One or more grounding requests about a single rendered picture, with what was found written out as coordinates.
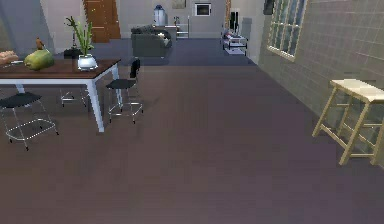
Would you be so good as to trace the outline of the brown top white leg table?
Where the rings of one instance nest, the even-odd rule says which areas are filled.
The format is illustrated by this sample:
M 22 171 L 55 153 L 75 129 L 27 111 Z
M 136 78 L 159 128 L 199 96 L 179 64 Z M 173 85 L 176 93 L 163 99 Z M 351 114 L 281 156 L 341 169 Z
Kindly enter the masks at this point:
M 96 82 L 111 73 L 113 79 L 119 78 L 118 63 L 120 59 L 101 59 L 98 67 L 90 71 L 80 71 L 78 63 L 72 59 L 56 60 L 48 68 L 34 71 L 25 65 L 0 66 L 0 85 L 15 85 L 20 93 L 24 93 L 25 85 L 85 85 L 91 100 L 94 117 L 99 132 L 104 131 Z

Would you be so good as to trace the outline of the white metal shelf rack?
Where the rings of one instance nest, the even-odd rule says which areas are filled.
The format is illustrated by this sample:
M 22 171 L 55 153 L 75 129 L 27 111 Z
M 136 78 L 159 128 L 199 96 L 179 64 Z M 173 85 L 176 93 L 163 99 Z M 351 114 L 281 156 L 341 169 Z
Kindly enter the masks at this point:
M 173 22 L 176 28 L 176 38 L 177 39 L 188 39 L 190 31 L 190 19 L 187 19 L 186 23 L 182 23 L 179 16 L 174 17 Z

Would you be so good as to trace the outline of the black seat metal frame chair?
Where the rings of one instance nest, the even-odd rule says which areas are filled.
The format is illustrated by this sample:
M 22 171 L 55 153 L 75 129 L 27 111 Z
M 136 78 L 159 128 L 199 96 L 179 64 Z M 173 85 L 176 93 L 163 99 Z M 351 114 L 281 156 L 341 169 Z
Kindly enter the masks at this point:
M 128 116 L 132 118 L 132 122 L 136 123 L 135 116 L 143 113 L 143 100 L 139 93 L 139 78 L 141 61 L 136 58 L 131 64 L 130 77 L 128 79 L 115 79 L 106 85 L 109 93 L 116 91 L 117 102 L 108 106 L 109 122 L 112 122 L 113 116 L 124 116 L 123 108 L 128 105 Z
M 45 133 L 49 130 L 53 130 L 56 134 L 59 134 L 56 124 L 52 121 L 50 115 L 47 113 L 46 108 L 41 102 L 41 95 L 37 95 L 31 92 L 17 93 L 12 96 L 0 99 L 0 116 L 5 127 L 5 135 L 8 137 L 10 143 L 13 141 L 22 141 L 25 149 L 29 150 L 27 141 L 37 137 L 38 135 Z M 37 113 L 32 111 L 33 118 L 27 122 L 22 123 L 18 118 L 16 109 L 18 107 L 32 106 L 33 103 L 38 102 L 42 108 L 42 111 L 47 116 L 46 119 L 37 116 Z M 5 111 L 11 110 L 13 112 L 16 126 L 10 128 L 5 118 Z M 33 134 L 27 135 L 24 132 L 24 128 L 38 127 L 38 131 Z
M 80 89 L 79 94 L 80 94 L 79 99 L 82 101 L 84 106 L 87 106 L 86 98 L 89 96 L 88 91 L 84 89 Z M 74 100 L 75 100 L 75 97 L 71 91 L 68 91 L 66 93 L 64 93 L 63 91 L 60 91 L 60 101 L 62 106 L 65 106 L 66 101 L 74 101 Z

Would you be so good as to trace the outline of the black wall mounted box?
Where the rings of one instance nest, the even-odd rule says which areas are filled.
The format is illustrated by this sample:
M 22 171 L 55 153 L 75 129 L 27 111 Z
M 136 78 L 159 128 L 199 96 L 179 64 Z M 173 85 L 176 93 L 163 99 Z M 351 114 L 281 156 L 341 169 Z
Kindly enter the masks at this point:
M 263 9 L 264 15 L 272 15 L 273 14 L 274 2 L 275 2 L 275 0 L 265 0 L 264 9 Z

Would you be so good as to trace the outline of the tan bread loaf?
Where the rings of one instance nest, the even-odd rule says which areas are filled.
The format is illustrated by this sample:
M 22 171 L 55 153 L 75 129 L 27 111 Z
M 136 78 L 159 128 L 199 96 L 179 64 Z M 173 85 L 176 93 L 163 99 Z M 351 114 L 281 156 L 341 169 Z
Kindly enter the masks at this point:
M 17 61 L 19 57 L 14 51 L 4 51 L 0 52 L 0 65 L 10 63 L 12 61 Z

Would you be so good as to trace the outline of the dark grey sofa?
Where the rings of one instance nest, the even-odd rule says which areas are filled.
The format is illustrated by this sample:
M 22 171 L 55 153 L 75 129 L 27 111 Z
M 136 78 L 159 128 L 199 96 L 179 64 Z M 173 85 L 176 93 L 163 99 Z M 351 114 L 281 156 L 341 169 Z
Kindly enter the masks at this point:
M 165 57 L 172 47 L 170 33 L 152 25 L 133 27 L 131 41 L 134 57 Z

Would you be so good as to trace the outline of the white framed dark wall picture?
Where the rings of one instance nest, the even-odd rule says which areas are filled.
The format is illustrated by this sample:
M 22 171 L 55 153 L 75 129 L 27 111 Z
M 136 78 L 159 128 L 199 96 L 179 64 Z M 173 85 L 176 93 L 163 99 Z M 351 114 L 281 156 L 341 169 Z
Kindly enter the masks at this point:
M 210 3 L 196 3 L 194 5 L 196 16 L 210 16 L 211 4 Z

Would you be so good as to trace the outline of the green plant in white pot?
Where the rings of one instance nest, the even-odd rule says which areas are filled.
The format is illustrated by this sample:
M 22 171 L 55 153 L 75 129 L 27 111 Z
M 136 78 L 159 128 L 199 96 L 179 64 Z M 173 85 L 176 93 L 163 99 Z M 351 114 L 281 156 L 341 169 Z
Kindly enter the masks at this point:
M 80 44 L 81 54 L 78 56 L 77 64 L 80 71 L 90 71 L 98 67 L 96 59 L 89 53 L 94 46 L 92 42 L 92 23 L 86 23 L 84 26 L 80 22 L 76 22 L 75 19 L 70 16 L 67 17 L 67 25 L 73 28 L 75 36 Z

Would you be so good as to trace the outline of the blue white tall container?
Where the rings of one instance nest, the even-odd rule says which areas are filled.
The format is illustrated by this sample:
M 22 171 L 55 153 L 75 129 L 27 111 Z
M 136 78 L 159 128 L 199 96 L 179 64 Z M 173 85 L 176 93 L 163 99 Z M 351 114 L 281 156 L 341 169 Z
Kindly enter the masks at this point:
M 154 24 L 156 26 L 164 26 L 165 25 L 165 10 L 161 5 L 157 5 L 154 8 Z

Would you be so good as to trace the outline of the pale wooden stool table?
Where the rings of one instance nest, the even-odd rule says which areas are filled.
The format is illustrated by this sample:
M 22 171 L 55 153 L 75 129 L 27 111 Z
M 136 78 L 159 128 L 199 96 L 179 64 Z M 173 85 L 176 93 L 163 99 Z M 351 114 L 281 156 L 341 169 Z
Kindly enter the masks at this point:
M 340 165 L 345 165 L 350 158 L 369 158 L 371 165 L 377 165 L 378 157 L 384 150 L 384 117 L 380 123 L 366 123 L 365 120 L 373 105 L 384 105 L 384 90 L 357 79 L 330 80 L 329 83 L 333 89 L 312 132 L 312 136 L 316 137 L 320 131 L 324 131 L 344 149 L 339 160 Z M 355 126 L 350 127 L 345 123 L 345 120 L 348 117 L 353 100 L 363 103 L 364 108 Z M 344 108 L 337 129 L 332 129 L 324 124 L 331 107 Z M 360 134 L 360 131 L 364 128 L 379 129 L 375 143 Z M 357 140 L 367 144 L 373 152 L 353 153 Z

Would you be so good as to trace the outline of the green yellow melon shaped fruit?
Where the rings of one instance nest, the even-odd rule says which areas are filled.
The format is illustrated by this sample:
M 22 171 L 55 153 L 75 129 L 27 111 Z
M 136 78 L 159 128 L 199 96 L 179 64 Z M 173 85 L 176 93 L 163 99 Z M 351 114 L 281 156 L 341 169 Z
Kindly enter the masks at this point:
M 41 70 L 54 64 L 54 58 L 48 49 L 36 50 L 24 59 L 24 65 L 31 70 Z

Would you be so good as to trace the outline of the brown wooden room door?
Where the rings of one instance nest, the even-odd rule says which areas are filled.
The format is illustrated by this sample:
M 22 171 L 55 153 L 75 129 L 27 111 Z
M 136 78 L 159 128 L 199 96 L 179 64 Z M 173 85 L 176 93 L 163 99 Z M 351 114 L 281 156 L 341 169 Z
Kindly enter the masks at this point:
M 108 43 L 120 39 L 116 0 L 83 0 L 88 23 L 92 24 L 92 42 Z

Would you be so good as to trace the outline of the white low shelf stand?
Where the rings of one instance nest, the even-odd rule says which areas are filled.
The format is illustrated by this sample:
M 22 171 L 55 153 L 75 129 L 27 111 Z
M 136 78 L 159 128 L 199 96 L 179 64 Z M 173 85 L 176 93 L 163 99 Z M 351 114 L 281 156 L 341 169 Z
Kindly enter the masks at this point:
M 247 55 L 248 39 L 241 35 L 227 34 L 222 39 L 222 48 L 229 55 Z

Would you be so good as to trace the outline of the white framed paned window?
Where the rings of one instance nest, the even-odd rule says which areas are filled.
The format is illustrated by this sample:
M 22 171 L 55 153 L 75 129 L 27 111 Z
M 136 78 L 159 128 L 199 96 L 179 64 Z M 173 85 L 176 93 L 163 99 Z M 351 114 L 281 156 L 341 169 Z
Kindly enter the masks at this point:
M 267 49 L 293 62 L 308 0 L 275 0 Z

